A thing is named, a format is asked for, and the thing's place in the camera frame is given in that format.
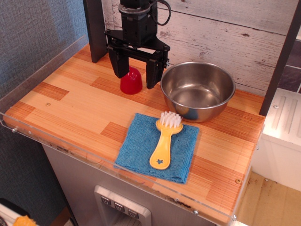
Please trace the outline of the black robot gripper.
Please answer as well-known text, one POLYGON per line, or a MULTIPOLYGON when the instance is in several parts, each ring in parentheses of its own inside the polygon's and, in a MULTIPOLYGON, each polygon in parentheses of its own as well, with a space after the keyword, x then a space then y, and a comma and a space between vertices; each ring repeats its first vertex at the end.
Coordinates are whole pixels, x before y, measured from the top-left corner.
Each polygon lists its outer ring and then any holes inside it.
POLYGON ((169 63, 170 47, 157 38, 157 4, 120 4, 122 29, 106 30, 108 52, 112 68, 118 78, 129 73, 129 58, 146 62, 146 85, 152 89, 161 81, 163 70, 169 63))

